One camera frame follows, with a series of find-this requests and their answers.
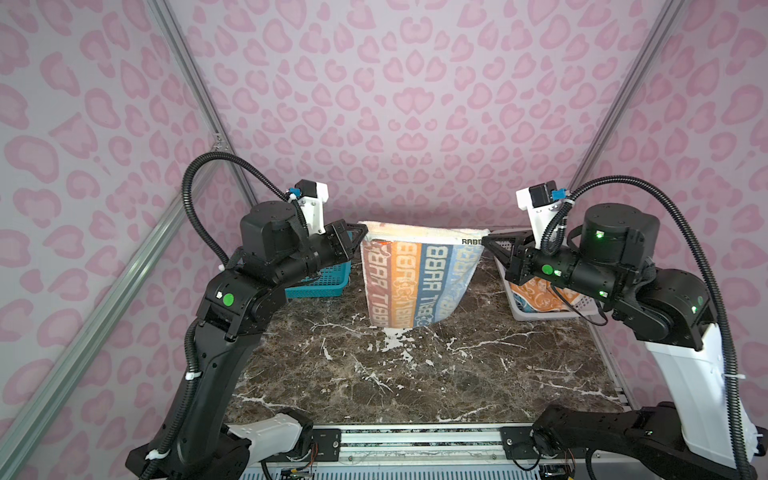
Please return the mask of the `teal plastic basket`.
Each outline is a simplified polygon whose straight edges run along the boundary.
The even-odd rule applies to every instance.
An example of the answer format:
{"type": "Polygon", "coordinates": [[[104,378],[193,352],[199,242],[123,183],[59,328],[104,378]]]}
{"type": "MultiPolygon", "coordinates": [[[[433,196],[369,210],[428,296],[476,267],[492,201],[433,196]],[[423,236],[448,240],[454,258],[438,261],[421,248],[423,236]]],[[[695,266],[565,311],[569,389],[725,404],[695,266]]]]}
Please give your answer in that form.
{"type": "Polygon", "coordinates": [[[350,271],[350,262],[325,268],[316,279],[303,281],[299,286],[287,288],[286,297],[288,299],[339,297],[348,285],[350,271]]]}

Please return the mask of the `rabbit striped towel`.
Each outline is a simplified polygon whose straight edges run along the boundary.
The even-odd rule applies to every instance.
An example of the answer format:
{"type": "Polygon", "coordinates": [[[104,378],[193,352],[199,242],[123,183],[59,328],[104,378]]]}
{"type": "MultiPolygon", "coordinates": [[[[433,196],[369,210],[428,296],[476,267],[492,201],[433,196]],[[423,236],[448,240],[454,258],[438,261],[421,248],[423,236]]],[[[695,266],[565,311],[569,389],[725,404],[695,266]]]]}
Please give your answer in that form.
{"type": "Polygon", "coordinates": [[[375,221],[361,259],[370,322],[413,329],[453,314],[480,263],[487,229],[445,229],[375,221]]]}

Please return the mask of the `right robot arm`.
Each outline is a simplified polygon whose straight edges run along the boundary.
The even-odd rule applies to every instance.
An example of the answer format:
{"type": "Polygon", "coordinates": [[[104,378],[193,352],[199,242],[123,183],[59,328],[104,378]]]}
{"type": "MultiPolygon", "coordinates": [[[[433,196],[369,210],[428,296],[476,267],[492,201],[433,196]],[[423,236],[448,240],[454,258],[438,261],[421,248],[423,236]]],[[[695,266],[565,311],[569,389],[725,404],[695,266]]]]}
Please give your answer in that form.
{"type": "Polygon", "coordinates": [[[509,282],[538,278],[592,298],[631,329],[654,356],[671,400],[620,414],[549,406],[534,422],[533,449],[553,457],[569,449],[638,460],[664,479],[753,479],[764,455],[763,429],[744,424],[736,453],[727,410],[723,347],[706,283],[653,261],[660,222],[634,207],[590,207],[572,231],[577,245],[553,253],[527,232],[492,234],[482,243],[509,282]]]}

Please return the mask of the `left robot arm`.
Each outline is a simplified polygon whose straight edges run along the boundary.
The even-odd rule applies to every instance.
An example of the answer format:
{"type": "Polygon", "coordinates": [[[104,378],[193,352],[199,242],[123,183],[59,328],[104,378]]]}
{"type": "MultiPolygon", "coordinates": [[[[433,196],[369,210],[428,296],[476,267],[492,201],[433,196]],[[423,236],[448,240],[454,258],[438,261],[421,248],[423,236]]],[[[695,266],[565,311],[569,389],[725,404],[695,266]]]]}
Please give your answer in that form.
{"type": "Polygon", "coordinates": [[[238,378],[286,289],[346,263],[368,228],[343,220],[310,232],[295,203],[269,201],[240,221],[243,244],[207,285],[183,347],[187,367],[158,433],[133,449],[127,469],[140,479],[237,479],[252,463],[308,448],[311,422],[288,411],[238,436],[224,422],[238,378]]]}

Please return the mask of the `orange patterned towel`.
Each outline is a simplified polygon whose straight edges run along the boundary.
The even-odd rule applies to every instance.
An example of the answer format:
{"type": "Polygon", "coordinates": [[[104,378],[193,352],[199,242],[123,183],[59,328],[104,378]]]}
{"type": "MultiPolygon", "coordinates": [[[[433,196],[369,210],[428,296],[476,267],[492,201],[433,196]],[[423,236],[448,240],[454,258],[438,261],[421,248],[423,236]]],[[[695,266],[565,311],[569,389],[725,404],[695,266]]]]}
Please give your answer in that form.
{"type": "Polygon", "coordinates": [[[524,285],[509,282],[516,307],[524,313],[555,313],[569,311],[564,300],[572,306],[582,295],[569,289],[558,289],[555,293],[551,284],[540,278],[533,278],[524,285]]]}

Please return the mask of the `white plastic basket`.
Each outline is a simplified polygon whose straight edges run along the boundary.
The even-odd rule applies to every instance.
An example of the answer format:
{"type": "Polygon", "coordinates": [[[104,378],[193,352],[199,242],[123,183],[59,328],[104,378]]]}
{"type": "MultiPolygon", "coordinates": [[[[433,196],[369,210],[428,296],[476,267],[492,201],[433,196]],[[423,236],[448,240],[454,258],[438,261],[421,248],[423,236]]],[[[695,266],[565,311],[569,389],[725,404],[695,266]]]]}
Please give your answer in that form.
{"type": "Polygon", "coordinates": [[[513,318],[519,322],[587,320],[597,326],[607,323],[599,316],[595,301],[569,289],[554,293],[549,282],[534,278],[523,286],[505,279],[505,269],[495,261],[513,318]]]}

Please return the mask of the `left diagonal aluminium strut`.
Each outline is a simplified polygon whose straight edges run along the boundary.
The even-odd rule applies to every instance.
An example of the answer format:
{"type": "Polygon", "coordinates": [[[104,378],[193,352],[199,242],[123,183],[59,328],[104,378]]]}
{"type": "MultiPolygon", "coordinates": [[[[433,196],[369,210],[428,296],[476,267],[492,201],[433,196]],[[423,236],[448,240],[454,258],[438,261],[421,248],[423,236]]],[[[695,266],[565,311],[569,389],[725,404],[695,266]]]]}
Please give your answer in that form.
{"type": "MultiPolygon", "coordinates": [[[[116,292],[140,243],[178,193],[189,156],[20,161],[1,172],[1,444],[23,407],[116,292]]],[[[181,338],[198,305],[198,274],[213,258],[170,243],[143,286],[113,317],[76,387],[9,479],[124,479],[128,453],[165,417],[184,365],[181,338]]]]}

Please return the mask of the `left corner aluminium post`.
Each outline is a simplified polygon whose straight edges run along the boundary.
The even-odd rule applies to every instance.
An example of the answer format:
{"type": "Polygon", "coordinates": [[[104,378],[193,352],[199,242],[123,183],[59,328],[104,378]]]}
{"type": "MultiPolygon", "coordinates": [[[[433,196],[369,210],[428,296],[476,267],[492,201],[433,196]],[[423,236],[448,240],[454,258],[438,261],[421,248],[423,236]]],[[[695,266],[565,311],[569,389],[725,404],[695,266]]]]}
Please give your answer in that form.
{"type": "Polygon", "coordinates": [[[214,137],[211,149],[235,154],[235,148],[230,141],[170,2],[166,0],[148,0],[147,6],[152,13],[157,27],[169,45],[171,57],[180,69],[184,82],[189,88],[208,130],[214,137]]]}

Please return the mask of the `corner aluminium post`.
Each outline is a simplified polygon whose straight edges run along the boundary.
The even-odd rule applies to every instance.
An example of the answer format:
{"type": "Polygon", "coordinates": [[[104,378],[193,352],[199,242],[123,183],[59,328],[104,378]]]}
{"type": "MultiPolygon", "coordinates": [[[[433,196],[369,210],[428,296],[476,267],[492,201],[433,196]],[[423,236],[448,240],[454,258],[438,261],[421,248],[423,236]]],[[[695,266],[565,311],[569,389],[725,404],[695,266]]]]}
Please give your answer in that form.
{"type": "Polygon", "coordinates": [[[619,85],[617,95],[607,110],[606,116],[599,125],[596,135],[587,148],[575,174],[569,184],[569,189],[575,189],[590,178],[602,152],[608,144],[622,117],[643,85],[643,82],[655,65],[669,37],[675,32],[677,24],[687,11],[689,1],[667,0],[663,3],[641,48],[624,79],[619,85]]]}
{"type": "Polygon", "coordinates": [[[184,82],[189,88],[208,130],[214,137],[211,149],[235,154],[235,148],[230,141],[170,2],[166,0],[148,0],[147,6],[152,13],[157,27],[169,45],[171,57],[180,69],[184,82]]]}

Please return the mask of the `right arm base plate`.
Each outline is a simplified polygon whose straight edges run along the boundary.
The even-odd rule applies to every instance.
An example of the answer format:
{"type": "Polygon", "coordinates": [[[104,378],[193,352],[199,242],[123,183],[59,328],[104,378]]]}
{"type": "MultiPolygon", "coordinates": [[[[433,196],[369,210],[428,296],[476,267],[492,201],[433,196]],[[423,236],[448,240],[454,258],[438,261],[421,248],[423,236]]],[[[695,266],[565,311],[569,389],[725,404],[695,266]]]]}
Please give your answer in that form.
{"type": "Polygon", "coordinates": [[[534,461],[539,458],[531,437],[530,426],[502,426],[499,428],[501,445],[507,460],[534,461]]]}

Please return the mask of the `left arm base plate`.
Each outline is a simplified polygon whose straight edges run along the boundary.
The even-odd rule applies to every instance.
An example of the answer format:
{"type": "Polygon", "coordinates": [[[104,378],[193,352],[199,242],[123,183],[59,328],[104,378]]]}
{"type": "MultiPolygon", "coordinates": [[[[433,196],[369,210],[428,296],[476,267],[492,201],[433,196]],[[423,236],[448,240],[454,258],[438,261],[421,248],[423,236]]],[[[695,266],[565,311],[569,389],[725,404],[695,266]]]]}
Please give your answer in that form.
{"type": "Polygon", "coordinates": [[[340,429],[313,428],[303,431],[285,456],[291,462],[336,462],[340,457],[341,444],[340,429]]]}

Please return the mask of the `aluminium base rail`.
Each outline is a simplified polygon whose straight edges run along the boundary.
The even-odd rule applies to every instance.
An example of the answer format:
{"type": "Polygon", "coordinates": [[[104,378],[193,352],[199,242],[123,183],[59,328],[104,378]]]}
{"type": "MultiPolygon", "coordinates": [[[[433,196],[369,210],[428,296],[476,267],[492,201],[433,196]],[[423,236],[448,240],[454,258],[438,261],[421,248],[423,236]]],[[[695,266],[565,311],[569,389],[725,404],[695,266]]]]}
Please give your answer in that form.
{"type": "Polygon", "coordinates": [[[246,479],[650,479],[638,461],[580,449],[534,461],[507,460],[499,428],[527,423],[319,425],[342,431],[339,460],[271,460],[246,468],[246,479]]]}

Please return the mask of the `right corner aluminium post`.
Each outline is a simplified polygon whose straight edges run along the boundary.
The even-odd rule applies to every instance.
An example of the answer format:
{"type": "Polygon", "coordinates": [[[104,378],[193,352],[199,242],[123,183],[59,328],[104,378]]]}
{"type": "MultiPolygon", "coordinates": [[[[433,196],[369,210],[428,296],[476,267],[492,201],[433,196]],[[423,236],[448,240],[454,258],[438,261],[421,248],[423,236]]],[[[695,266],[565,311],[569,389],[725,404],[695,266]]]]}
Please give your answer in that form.
{"type": "Polygon", "coordinates": [[[624,79],[619,85],[617,95],[607,110],[606,116],[599,125],[596,135],[587,148],[575,174],[569,184],[569,189],[575,189],[590,178],[602,152],[608,144],[622,117],[643,85],[643,82],[655,65],[669,37],[675,32],[677,24],[687,11],[689,1],[667,0],[663,3],[641,48],[624,79]]]}

